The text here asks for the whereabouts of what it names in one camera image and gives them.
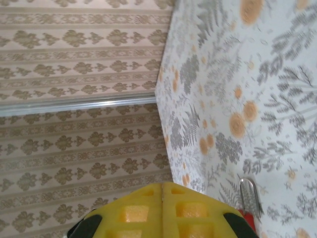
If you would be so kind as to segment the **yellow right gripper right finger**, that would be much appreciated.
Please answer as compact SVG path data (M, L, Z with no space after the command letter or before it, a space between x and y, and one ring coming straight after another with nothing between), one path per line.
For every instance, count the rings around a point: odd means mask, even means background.
M164 238L256 238L235 208L173 182L162 185Z

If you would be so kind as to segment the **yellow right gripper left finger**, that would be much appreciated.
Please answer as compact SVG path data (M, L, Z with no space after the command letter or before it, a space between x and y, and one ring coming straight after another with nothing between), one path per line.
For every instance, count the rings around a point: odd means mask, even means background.
M153 183L95 208L66 232L68 238L161 238L162 184Z

